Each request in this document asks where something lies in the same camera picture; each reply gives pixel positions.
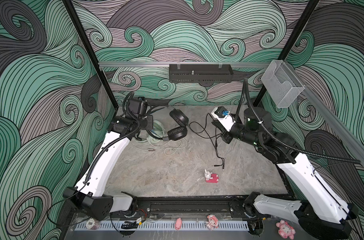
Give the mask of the pink toy on table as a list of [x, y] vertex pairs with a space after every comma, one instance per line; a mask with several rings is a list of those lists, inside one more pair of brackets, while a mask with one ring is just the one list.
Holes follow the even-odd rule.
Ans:
[[197, 182], [216, 184], [219, 182], [219, 176], [205, 169], [204, 176], [202, 178], [199, 178]]

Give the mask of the clear plastic wall bin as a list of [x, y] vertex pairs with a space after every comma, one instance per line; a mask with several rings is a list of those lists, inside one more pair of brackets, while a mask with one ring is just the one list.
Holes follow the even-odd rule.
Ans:
[[261, 80], [278, 109], [288, 108], [305, 89], [292, 65], [283, 60], [272, 61]]

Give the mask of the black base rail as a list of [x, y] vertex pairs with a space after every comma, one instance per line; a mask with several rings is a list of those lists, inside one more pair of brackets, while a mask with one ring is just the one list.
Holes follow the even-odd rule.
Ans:
[[232, 205], [243, 204], [247, 195], [198, 197], [140, 197], [137, 209], [146, 213], [229, 213]]

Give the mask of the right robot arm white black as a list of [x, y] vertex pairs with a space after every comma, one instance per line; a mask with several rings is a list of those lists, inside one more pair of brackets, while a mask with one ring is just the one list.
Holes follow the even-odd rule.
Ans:
[[252, 145], [256, 152], [281, 169], [304, 194], [303, 201], [271, 198], [258, 192], [251, 193], [243, 208], [249, 217], [265, 215], [281, 218], [279, 234], [285, 239], [293, 237], [293, 222], [319, 240], [344, 240], [352, 233], [350, 221], [359, 210], [334, 192], [313, 167], [310, 153], [301, 150], [288, 134], [273, 130], [272, 116], [266, 110], [250, 105], [244, 111], [244, 120], [231, 114], [225, 107], [215, 108], [213, 124], [220, 129], [223, 141], [236, 139]]

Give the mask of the black perforated wall tray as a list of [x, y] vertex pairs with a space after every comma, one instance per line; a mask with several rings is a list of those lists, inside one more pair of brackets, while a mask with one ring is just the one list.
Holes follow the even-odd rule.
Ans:
[[217, 67], [215, 65], [177, 65], [169, 66], [171, 83], [198, 83], [209, 85], [213, 83], [230, 83], [234, 72], [231, 65]]

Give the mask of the small pink figure toy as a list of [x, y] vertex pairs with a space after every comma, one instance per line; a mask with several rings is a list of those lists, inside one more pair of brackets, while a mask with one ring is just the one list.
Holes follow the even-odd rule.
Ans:
[[182, 219], [178, 218], [175, 221], [175, 230], [179, 231], [182, 228]]

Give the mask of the pink pig plush toy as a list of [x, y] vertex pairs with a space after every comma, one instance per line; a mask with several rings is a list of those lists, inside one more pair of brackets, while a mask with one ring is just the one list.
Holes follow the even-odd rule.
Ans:
[[294, 239], [296, 231], [288, 222], [281, 220], [276, 223], [276, 227], [279, 228], [278, 233], [283, 239]]

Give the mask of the aluminium wall rail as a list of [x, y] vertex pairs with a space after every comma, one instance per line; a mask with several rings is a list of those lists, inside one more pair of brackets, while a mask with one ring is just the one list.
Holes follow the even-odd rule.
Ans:
[[144, 61], [106, 61], [98, 62], [100, 68], [166, 68], [170, 65], [215, 65], [221, 67], [223, 65], [231, 65], [234, 68], [267, 68], [270, 63], [257, 62], [144, 62]]

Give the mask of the pink white doll toy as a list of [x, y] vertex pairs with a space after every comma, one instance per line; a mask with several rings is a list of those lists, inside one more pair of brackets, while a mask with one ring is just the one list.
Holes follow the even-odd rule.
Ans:
[[219, 220], [215, 215], [208, 215], [206, 226], [209, 230], [214, 230], [219, 227]]

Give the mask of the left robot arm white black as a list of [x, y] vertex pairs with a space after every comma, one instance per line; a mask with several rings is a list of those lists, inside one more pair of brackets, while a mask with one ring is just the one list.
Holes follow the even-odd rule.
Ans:
[[86, 173], [74, 187], [64, 190], [63, 197], [73, 207], [98, 221], [112, 214], [132, 216], [137, 211], [137, 198], [128, 193], [105, 194], [109, 176], [131, 139], [144, 130], [152, 119], [147, 117], [144, 97], [126, 100], [126, 113], [116, 116], [108, 126], [105, 139]]

